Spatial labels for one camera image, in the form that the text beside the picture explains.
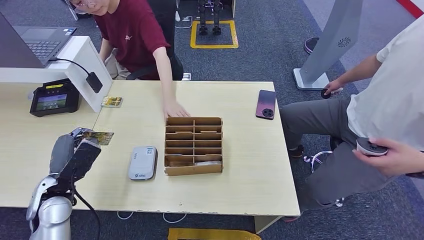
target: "laptop keyboard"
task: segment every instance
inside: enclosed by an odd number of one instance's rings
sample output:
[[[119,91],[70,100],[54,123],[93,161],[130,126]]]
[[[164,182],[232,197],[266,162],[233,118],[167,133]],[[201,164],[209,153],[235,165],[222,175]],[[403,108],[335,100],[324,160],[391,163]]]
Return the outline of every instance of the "laptop keyboard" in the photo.
[[[60,41],[25,41],[29,49],[32,50],[34,55],[39,59],[46,59],[61,43]]]

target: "cardboard compartment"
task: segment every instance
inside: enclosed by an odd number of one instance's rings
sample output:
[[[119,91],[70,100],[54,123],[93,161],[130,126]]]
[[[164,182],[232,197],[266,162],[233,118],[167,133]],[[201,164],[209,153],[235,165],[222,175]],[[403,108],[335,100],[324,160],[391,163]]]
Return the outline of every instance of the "cardboard compartment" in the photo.
[[[194,140],[195,136],[192,132],[177,132],[177,133],[167,133],[165,135],[165,141],[172,140]]]
[[[199,132],[194,134],[194,140],[219,140],[222,141],[222,133]]]
[[[220,133],[222,126],[195,126],[195,133]]]
[[[194,141],[195,148],[222,148],[223,142],[218,140],[197,140]]]
[[[167,126],[193,126],[195,120],[193,117],[168,117]]]
[[[196,126],[222,126],[223,121],[220,117],[195,117]]]
[[[194,166],[193,156],[165,155],[165,166],[189,167]]]
[[[180,155],[193,155],[193,151],[194,148],[165,148],[165,155],[176,155],[176,156],[180,156]]]
[[[165,148],[193,148],[194,141],[192,140],[167,140]]]
[[[194,163],[211,162],[211,161],[222,161],[222,155],[205,155],[205,156],[194,156]]]
[[[165,132],[164,165],[168,176],[222,173],[220,117],[169,117]]]
[[[195,128],[193,126],[166,126],[167,134],[174,133],[193,133]]]
[[[222,155],[223,149],[221,147],[217,148],[194,148],[194,155],[196,156],[206,156],[206,155]]]

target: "black cable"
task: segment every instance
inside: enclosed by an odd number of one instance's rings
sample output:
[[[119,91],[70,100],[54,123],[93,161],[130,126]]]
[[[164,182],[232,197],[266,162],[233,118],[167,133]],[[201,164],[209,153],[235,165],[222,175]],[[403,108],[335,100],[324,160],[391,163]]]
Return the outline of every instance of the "black cable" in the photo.
[[[79,65],[78,63],[76,63],[72,60],[68,60],[68,59],[64,59],[64,58],[57,58],[57,57],[53,57],[52,59],[49,60],[49,62],[57,62],[57,61],[66,61],[66,62],[73,63],[73,64],[77,65],[78,67],[82,68],[82,70],[84,70],[87,73],[87,75],[90,75],[89,71],[87,71],[83,66]]]
[[[89,209],[90,211],[95,215],[95,220],[97,222],[97,240],[100,240],[100,218],[99,215],[97,215],[96,210],[94,210],[94,208],[90,205],[90,203],[88,203],[77,191],[77,188],[74,185],[74,175],[72,175],[72,177],[70,178],[70,185],[72,188],[72,192],[75,193],[75,195],[79,198],[79,200],[81,200],[81,202],[83,202]]]

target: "logo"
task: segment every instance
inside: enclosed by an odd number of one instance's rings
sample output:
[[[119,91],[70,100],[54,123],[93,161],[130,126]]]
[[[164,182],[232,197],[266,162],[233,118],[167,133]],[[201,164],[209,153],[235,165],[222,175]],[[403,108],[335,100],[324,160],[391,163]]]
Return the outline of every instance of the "logo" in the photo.
[[[340,41],[338,41],[337,46],[339,48],[345,48],[352,42],[350,37],[344,37]]]

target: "light wood tabletop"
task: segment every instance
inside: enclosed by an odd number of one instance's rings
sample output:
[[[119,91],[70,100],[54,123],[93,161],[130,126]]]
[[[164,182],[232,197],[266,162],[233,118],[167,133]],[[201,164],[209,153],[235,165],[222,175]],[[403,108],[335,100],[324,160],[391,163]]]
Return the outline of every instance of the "light wood tabletop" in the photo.
[[[0,83],[1,207],[28,207],[34,188],[49,174],[58,137],[77,127],[93,128],[99,115],[81,100],[74,113],[33,116],[28,95],[37,87],[40,84]]]
[[[275,112],[274,120],[255,117],[259,91],[273,91],[273,83],[177,81],[174,85],[178,101],[192,116],[222,118],[223,173],[167,176],[160,82],[116,80],[109,96],[123,97],[122,107],[103,108],[94,126],[95,131],[115,135],[77,182],[81,195],[98,210],[299,215],[280,113]],[[136,146],[157,148],[154,179],[129,179]]]

